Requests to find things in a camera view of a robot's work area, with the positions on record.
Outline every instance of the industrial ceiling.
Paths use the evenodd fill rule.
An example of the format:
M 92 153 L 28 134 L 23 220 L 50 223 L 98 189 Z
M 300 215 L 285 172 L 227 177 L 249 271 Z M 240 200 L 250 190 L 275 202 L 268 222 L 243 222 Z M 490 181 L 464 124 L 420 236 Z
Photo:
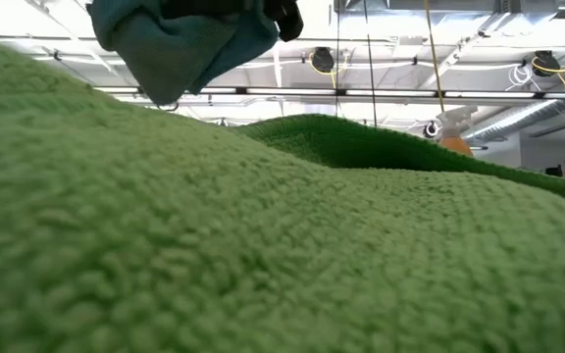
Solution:
M 209 93 L 184 95 L 177 112 L 207 122 L 224 118 L 229 125 L 300 113 L 337 113 L 370 124 L 376 110 L 379 127 L 421 133 L 440 113 L 437 95 L 443 94 L 436 88 L 424 2 L 365 1 L 299 0 L 305 22 L 299 39 L 279 42 L 261 57 L 218 77 L 207 87 L 212 89 Z M 0 0 L 0 43 L 118 99 L 158 108 L 138 93 L 136 79 L 120 57 L 99 46 L 85 9 L 87 2 Z M 536 52 L 550 51 L 565 69 L 565 1 L 442 0 L 432 4 L 440 82 L 443 91 L 452 91 L 446 95 L 447 108 L 479 107 L 474 125 L 464 126 L 464 136 L 491 140 L 510 129 L 543 121 L 565 122 L 565 96 L 553 102 L 552 96 L 541 93 L 565 92 L 562 78 L 532 75 L 529 66 Z M 330 75 L 319 75 L 310 64 L 318 47 L 330 48 L 338 59 L 336 87 Z M 226 91 L 214 89 L 219 87 Z M 250 94 L 237 90 L 241 87 L 272 89 Z M 364 93 L 373 88 L 384 91 L 376 107 L 371 94 Z M 316 89 L 333 94 L 311 94 Z M 346 90 L 360 94 L 344 94 L 335 106 L 335 94 Z M 464 91 L 490 94 L 466 97 L 459 93 Z M 534 94 L 504 96 L 503 92 Z

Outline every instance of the spray bottle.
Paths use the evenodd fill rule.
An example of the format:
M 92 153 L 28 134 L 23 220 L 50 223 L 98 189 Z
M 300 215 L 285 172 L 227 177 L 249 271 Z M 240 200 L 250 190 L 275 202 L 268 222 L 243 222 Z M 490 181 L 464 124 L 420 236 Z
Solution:
M 473 157 L 472 151 L 468 144 L 461 139 L 458 125 L 466 121 L 468 124 L 472 120 L 472 115 L 477 113 L 477 107 L 462 107 L 448 112 L 441 113 L 437 119 L 441 121 L 441 141 L 440 145 L 445 148 Z

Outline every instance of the blue cloth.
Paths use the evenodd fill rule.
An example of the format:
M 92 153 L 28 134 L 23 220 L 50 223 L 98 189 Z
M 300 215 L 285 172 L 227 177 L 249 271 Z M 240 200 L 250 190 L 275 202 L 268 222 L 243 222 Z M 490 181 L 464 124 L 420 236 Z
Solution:
M 90 15 L 102 48 L 116 51 L 149 98 L 175 102 L 271 49 L 279 36 L 263 13 L 163 19 L 161 0 L 95 0 Z

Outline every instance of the air duct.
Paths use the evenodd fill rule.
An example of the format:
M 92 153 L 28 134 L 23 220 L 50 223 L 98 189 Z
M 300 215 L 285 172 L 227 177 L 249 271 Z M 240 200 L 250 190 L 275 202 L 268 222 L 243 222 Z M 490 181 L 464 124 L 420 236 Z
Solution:
M 564 85 L 559 85 L 553 89 L 553 91 L 564 90 Z M 462 133 L 462 136 L 468 142 L 475 140 L 490 141 L 518 131 L 521 128 L 554 118 L 564 110 L 565 101 L 559 99 L 551 99 L 527 107 L 512 108 L 473 128 L 467 129 Z

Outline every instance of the green terry cloth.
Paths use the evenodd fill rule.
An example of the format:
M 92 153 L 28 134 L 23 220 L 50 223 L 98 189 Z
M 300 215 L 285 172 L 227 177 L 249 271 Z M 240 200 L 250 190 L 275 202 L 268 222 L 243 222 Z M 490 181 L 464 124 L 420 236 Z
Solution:
M 176 102 L 213 78 L 244 64 L 276 44 L 279 31 L 263 13 L 218 18 L 163 19 L 161 0 L 95 0 L 90 8 L 99 44 L 117 51 L 156 104 Z
M 565 181 L 0 47 L 0 352 L 565 352 Z

